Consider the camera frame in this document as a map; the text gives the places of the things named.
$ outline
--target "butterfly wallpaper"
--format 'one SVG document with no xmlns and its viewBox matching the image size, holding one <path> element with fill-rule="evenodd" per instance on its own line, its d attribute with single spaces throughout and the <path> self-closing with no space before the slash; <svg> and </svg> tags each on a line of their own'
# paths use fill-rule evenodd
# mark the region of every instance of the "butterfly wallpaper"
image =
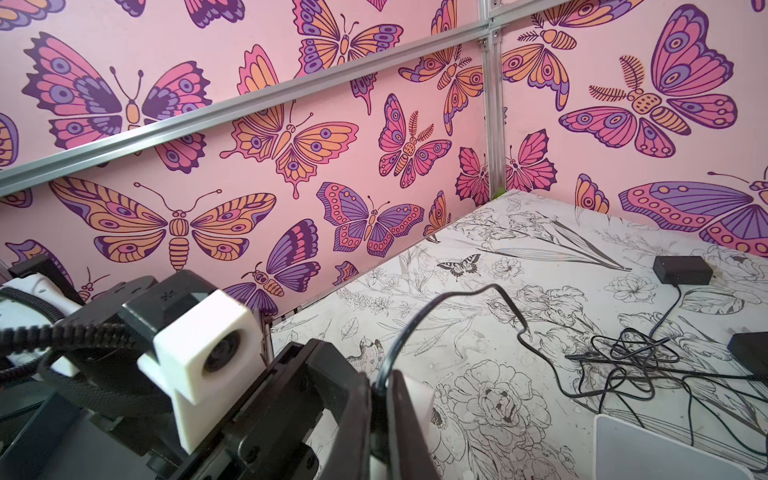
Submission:
<svg viewBox="0 0 768 480">
<path fill-rule="evenodd" d="M 577 221 L 593 210 L 768 256 L 768 68 L 750 53 L 768 33 L 751 4 L 571 0 L 508 25 L 507 187 L 573 204 Z M 531 188 L 520 174 L 541 168 L 551 180 Z"/>
<path fill-rule="evenodd" d="M 0 0 L 39 10 L 0 21 L 0 170 L 478 18 L 473 0 L 84 3 Z M 455 184 L 460 146 L 487 154 L 482 80 L 445 105 L 481 57 L 454 48 L 474 60 L 445 88 L 409 61 L 2 197 L 0 262 L 49 255 L 84 299 L 189 269 L 281 316 L 475 209 Z"/>
</svg>

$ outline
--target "horizontal metal bar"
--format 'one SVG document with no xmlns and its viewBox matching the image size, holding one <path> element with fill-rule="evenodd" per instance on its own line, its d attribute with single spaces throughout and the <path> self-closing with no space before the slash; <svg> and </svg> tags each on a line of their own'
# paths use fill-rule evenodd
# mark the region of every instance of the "horizontal metal bar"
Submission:
<svg viewBox="0 0 768 480">
<path fill-rule="evenodd" d="M 497 12 L 504 22 L 513 22 L 531 13 L 562 3 L 563 0 L 518 0 L 492 11 L 488 19 L 463 25 L 418 41 L 337 65 L 306 77 L 294 78 L 261 91 L 218 101 L 178 117 L 125 131 L 90 144 L 53 154 L 0 172 L 0 197 L 30 188 L 64 175 L 115 160 L 125 155 L 205 130 L 274 105 L 301 98 L 338 84 L 372 74 L 434 51 L 477 40 L 497 25 Z"/>
</svg>

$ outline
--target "black box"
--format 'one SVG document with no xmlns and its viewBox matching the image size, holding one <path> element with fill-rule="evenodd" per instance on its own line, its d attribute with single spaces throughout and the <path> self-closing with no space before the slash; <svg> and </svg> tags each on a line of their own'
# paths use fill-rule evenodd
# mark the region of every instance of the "black box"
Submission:
<svg viewBox="0 0 768 480">
<path fill-rule="evenodd" d="M 712 267 L 701 257 L 656 257 L 654 272 L 662 283 L 709 285 Z"/>
</svg>

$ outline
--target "table surface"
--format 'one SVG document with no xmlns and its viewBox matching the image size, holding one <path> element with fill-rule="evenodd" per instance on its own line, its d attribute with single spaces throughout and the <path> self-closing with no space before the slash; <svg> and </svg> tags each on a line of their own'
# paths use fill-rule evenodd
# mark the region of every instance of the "table surface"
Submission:
<svg viewBox="0 0 768 480">
<path fill-rule="evenodd" d="M 768 260 L 693 237 L 522 192 L 507 193 L 436 236 L 439 243 L 416 244 L 275 326 L 275 352 L 289 341 L 324 339 L 375 378 L 394 337 L 428 301 L 498 283 L 529 322 L 527 341 L 557 366 L 563 388 L 575 392 L 582 370 L 565 355 L 590 349 L 594 335 L 615 338 L 628 326 L 647 333 L 677 298 L 651 269 L 657 255 L 701 255 L 714 269 L 709 286 L 682 287 L 682 302 L 656 334 L 670 338 L 667 345 L 680 356 L 675 368 L 745 375 L 726 345 L 734 331 L 765 330 Z M 401 351 L 396 368 L 435 390 L 427 444 L 443 478 L 592 477 L 594 414 L 561 393 L 550 366 L 518 343 L 520 328 L 496 293 L 457 297 L 435 309 Z M 609 370 L 585 366 L 582 390 L 604 388 Z M 765 452 L 768 388 L 721 382 L 758 399 L 705 380 L 688 384 L 746 446 Z M 655 398 L 628 405 L 645 428 L 689 443 L 690 397 L 678 382 L 654 384 Z M 644 395 L 632 386 L 622 390 Z M 596 409 L 599 397 L 585 402 Z M 613 394 L 603 411 L 637 422 Z M 696 447 L 765 466 L 765 455 L 739 446 L 697 402 L 692 423 Z M 321 462 L 334 433 L 325 415 L 310 438 Z"/>
</svg>

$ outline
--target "aluminum frame rail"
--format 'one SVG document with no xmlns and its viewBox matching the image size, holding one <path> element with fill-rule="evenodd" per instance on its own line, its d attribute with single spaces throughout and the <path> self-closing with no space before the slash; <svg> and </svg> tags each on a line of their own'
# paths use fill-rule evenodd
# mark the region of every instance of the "aluminum frame rail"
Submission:
<svg viewBox="0 0 768 480">
<path fill-rule="evenodd" d="M 62 151 L 37 161 L 0 172 L 0 197 L 30 188 L 64 175 L 104 164 L 125 155 L 174 140 L 184 135 L 236 120 L 296 98 L 326 90 L 434 51 L 481 40 L 485 43 L 486 136 L 491 193 L 504 184 L 504 116 L 501 96 L 501 27 L 565 0 L 517 0 L 496 6 L 500 0 L 481 0 L 482 20 L 390 48 L 306 77 L 281 82 L 261 91 L 218 101 L 178 117 L 158 121 L 111 137 Z"/>
</svg>

